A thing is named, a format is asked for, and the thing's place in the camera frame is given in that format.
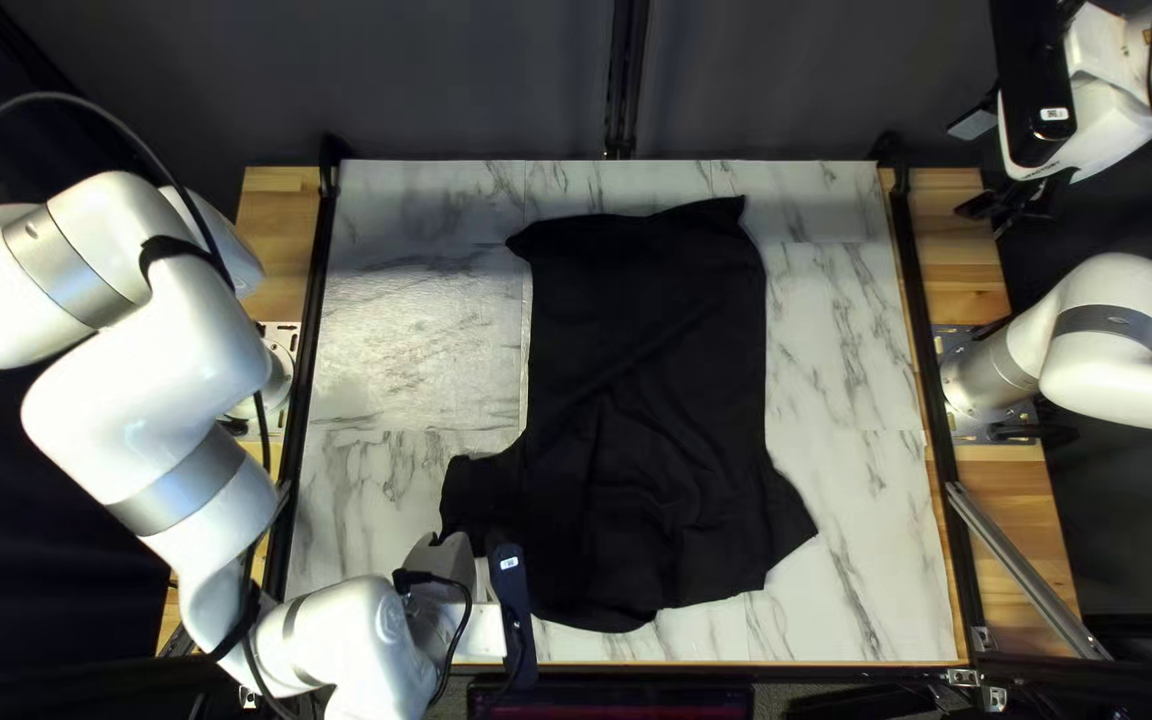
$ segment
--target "white marble tile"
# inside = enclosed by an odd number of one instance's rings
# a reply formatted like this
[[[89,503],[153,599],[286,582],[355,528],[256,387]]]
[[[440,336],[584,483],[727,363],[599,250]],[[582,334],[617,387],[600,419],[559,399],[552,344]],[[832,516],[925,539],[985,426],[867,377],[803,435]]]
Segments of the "white marble tile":
[[[522,161],[350,161],[310,414],[380,430],[518,424]]]
[[[790,554],[750,598],[751,634],[761,638],[750,641],[751,653],[814,661],[955,657],[923,447],[922,431],[839,431],[767,418],[772,461],[803,495],[820,535],[818,547]]]
[[[872,162],[714,160],[715,195],[744,195],[744,229],[759,243],[889,242]]]
[[[923,424],[888,243],[761,244],[767,411],[834,429]]]
[[[650,215],[714,197],[710,160],[528,161],[528,221]]]
[[[389,573],[426,532],[448,461],[490,455],[518,437],[497,431],[376,431],[311,424],[296,502],[287,598],[356,575]]]
[[[536,620],[537,658],[954,657],[871,164],[347,162],[342,184],[289,593],[388,574],[440,528],[447,461],[517,437],[531,288],[506,237],[537,219],[744,194],[768,272],[768,450],[820,536],[776,564],[763,591],[669,608],[632,632]]]

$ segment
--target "black cloth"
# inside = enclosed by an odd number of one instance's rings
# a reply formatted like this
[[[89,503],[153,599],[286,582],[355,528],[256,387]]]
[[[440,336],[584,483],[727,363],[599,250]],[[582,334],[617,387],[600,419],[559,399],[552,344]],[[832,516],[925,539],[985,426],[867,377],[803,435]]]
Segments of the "black cloth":
[[[628,631],[759,590],[816,532],[764,445],[765,275],[744,197],[539,221],[528,426],[452,458],[442,532],[522,546],[536,614]]]

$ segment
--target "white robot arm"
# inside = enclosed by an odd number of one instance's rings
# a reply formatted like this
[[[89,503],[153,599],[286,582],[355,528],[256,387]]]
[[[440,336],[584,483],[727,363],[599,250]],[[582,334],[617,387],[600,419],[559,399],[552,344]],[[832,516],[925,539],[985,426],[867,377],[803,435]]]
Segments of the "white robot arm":
[[[1152,262],[1084,262],[1030,310],[941,365],[945,399],[984,422],[1034,392],[1084,416],[1152,430]]]
[[[135,175],[104,173],[46,205],[0,206],[0,369],[81,343],[29,389],[24,430],[172,564],[183,624],[210,652],[241,620],[248,581],[236,558],[272,521],[275,494],[215,423],[268,379],[268,350],[234,297],[260,282],[260,264],[195,200],[234,289],[180,196]],[[460,550],[468,559],[468,545]],[[472,586],[469,567],[461,581]],[[427,593],[404,606],[380,577],[265,605],[249,639],[270,694],[335,684],[329,717],[401,719],[418,718],[434,695],[448,619],[464,607]],[[476,651],[503,654],[490,641]],[[257,687],[241,643],[219,664]]]

